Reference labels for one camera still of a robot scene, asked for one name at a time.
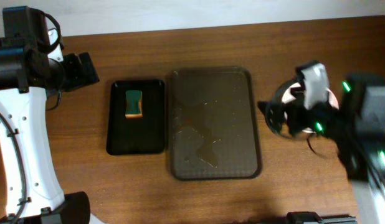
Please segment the white plate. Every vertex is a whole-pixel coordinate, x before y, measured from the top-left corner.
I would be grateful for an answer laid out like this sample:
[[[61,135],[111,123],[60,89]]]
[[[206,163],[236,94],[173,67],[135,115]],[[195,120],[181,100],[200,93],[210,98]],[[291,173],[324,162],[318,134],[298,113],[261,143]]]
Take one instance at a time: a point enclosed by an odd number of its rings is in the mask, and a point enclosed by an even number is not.
[[[284,93],[281,97],[281,102],[282,103],[289,103],[289,102],[295,100],[296,98],[292,95],[291,90],[292,90],[292,88],[298,88],[298,87],[301,87],[301,85],[298,82],[295,82],[292,85],[290,85],[284,91]],[[329,88],[327,88],[327,92],[328,92],[328,102],[330,103],[330,105],[336,109],[339,109],[339,103],[338,103],[338,100],[337,100],[335,94]],[[314,131],[310,128],[306,128],[302,132],[306,133],[306,134],[313,134],[314,133]]]

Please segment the green and yellow sponge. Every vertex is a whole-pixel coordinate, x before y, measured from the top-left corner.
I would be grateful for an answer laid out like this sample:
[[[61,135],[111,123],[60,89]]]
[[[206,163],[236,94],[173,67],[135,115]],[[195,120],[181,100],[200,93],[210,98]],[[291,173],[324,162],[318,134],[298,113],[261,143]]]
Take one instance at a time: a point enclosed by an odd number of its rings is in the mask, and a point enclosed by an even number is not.
[[[142,118],[142,91],[128,90],[126,96],[125,117],[128,119]]]

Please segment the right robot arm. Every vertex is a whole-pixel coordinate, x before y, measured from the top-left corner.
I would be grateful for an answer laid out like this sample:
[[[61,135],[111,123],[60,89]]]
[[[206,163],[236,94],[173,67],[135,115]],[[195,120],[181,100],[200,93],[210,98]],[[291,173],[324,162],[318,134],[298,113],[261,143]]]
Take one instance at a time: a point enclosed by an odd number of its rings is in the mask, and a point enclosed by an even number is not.
[[[335,142],[351,182],[363,223],[385,223],[385,79],[352,73],[343,82],[338,108],[329,101],[326,75],[301,73],[259,101],[269,129],[288,139],[304,129]]]

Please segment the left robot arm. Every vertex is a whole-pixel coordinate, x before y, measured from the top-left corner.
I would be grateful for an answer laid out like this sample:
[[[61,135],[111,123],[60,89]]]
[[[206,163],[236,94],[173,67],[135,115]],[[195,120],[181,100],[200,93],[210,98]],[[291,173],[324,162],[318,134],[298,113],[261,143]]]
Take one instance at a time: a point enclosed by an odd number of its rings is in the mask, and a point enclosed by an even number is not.
[[[51,96],[99,81],[87,53],[63,55],[59,23],[27,6],[2,11],[0,150],[7,205],[1,223],[98,223],[85,192],[65,194],[55,174],[45,114]]]

